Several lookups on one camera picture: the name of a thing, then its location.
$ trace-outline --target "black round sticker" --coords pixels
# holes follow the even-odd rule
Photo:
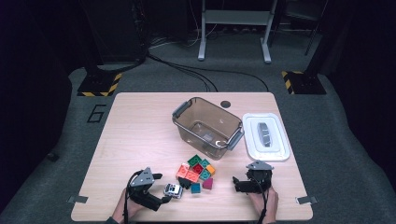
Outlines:
[[[221,101],[220,105],[224,108],[228,108],[231,106],[231,103],[229,101]]]

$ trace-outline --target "wooden table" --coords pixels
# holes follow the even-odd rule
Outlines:
[[[220,105],[231,102],[228,111],[242,118],[246,113],[277,114],[275,97],[264,92],[134,92],[120,93],[111,107],[91,165],[84,179],[80,196],[86,203],[76,203],[72,212],[75,221],[102,221],[111,216],[131,175],[150,167],[161,173],[149,192],[159,198],[168,183],[177,183],[175,175],[182,162],[195,154],[215,167],[213,189],[200,194],[183,193],[157,212],[144,209],[134,221],[249,221],[259,217],[249,197],[236,192],[232,177],[247,180],[246,165],[253,162],[242,138],[233,151],[213,161],[185,143],[172,122],[172,113],[183,102],[199,96]],[[279,194],[277,220],[308,220],[313,216],[310,204],[297,204],[296,197],[306,196],[303,180],[292,151],[284,162],[273,165],[273,186]]]

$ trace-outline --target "cube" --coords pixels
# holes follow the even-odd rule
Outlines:
[[[206,170],[210,173],[210,175],[214,175],[216,172],[215,168],[213,168],[212,165],[207,165]]]
[[[191,184],[191,193],[201,193],[201,184],[200,183]]]
[[[209,177],[204,183],[202,184],[202,188],[204,189],[212,189],[213,187],[213,178]]]

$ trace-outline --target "colorful block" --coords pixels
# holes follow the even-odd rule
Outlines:
[[[215,172],[216,172],[215,168],[213,168],[212,165],[207,165],[207,166],[206,166],[206,170],[207,170],[211,175],[214,175]]]
[[[209,177],[204,183],[202,184],[202,188],[204,189],[212,189],[213,187],[213,178]]]
[[[207,161],[206,159],[204,159],[203,161],[200,162],[200,164],[201,164],[204,168],[206,168],[207,165],[210,165],[210,162]]]
[[[189,171],[190,166],[187,163],[181,163],[180,167],[178,168],[176,179],[179,177],[186,177],[187,172]]]
[[[193,171],[188,171],[187,174],[186,174],[186,176],[185,176],[184,178],[189,179],[189,180],[192,181],[192,182],[198,182],[199,175],[196,174],[196,173],[193,172]]]
[[[210,177],[210,173],[209,173],[206,169],[204,169],[204,170],[201,172],[201,174],[199,175],[199,178],[202,179],[202,180],[206,180],[206,179],[208,179],[209,177]]]
[[[203,167],[200,163],[197,163],[197,164],[195,164],[194,166],[192,166],[192,170],[193,170],[195,173],[197,173],[198,175],[200,175],[201,172],[204,170],[204,167]]]
[[[195,164],[199,163],[200,161],[202,161],[201,157],[199,157],[198,155],[195,155],[191,159],[189,159],[189,165],[194,166]]]
[[[191,184],[191,193],[201,193],[201,184],[200,183]]]

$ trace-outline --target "black curtain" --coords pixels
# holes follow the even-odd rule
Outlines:
[[[329,75],[348,125],[396,187],[396,4],[360,0],[340,60]]]
[[[0,212],[61,136],[83,66],[67,16],[60,1],[0,1]]]

